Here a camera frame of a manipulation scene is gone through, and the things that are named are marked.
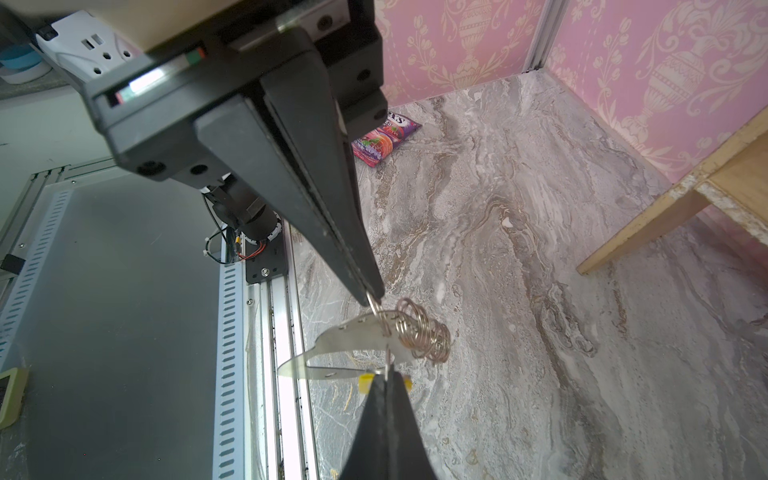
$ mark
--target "wire coil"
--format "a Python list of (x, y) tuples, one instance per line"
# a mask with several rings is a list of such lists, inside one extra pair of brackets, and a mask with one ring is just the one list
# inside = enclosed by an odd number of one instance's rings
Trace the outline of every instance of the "wire coil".
[(400, 342), (417, 359), (445, 363), (451, 353), (451, 332), (444, 323), (430, 319), (424, 307), (408, 297), (397, 302), (395, 310), (403, 313), (395, 328)]

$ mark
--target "blue lid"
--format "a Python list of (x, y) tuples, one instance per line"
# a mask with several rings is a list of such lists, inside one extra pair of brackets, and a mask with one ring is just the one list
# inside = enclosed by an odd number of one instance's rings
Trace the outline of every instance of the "blue lid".
[(12, 45), (0, 51), (0, 64), (22, 70), (40, 63), (40, 55), (29, 45)]

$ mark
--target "light blue slotted strip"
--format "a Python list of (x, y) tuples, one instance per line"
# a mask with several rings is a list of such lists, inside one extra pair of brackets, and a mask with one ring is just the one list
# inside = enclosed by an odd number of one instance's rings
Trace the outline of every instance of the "light blue slotted strip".
[(243, 265), (222, 265), (216, 347), (213, 480), (245, 476)]
[(24, 317), (24, 311), (27, 309), (32, 291), (35, 289), (43, 263), (51, 249), (71, 196), (72, 190), (65, 190), (53, 196), (48, 211), (43, 217), (40, 228), (38, 228), (37, 235), (35, 235), (35, 241), (27, 250), (24, 268), (16, 277), (13, 291), (5, 303), (5, 308), (0, 313), (0, 372), (5, 370), (5, 357), (11, 348), (18, 325)]

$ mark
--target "purple snack package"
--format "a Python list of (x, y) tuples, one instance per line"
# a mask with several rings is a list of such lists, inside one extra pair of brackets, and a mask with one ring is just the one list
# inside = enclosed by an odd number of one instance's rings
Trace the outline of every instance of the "purple snack package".
[(384, 125), (352, 142), (352, 152), (370, 167), (375, 167), (419, 127), (421, 124), (410, 118), (387, 112)]

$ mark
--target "marble floor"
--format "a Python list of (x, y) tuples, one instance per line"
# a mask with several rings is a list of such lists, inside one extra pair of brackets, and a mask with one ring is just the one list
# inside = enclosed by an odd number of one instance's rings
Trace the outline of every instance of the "marble floor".
[[(395, 110), (424, 126), (359, 164), (360, 195), (385, 306), (410, 296), (455, 340), (403, 369), (440, 479), (768, 477), (768, 289), (749, 266), (694, 219), (576, 273), (665, 180), (543, 72)], [(312, 345), (362, 307), (294, 248)], [(335, 478), (365, 396), (310, 394)]]

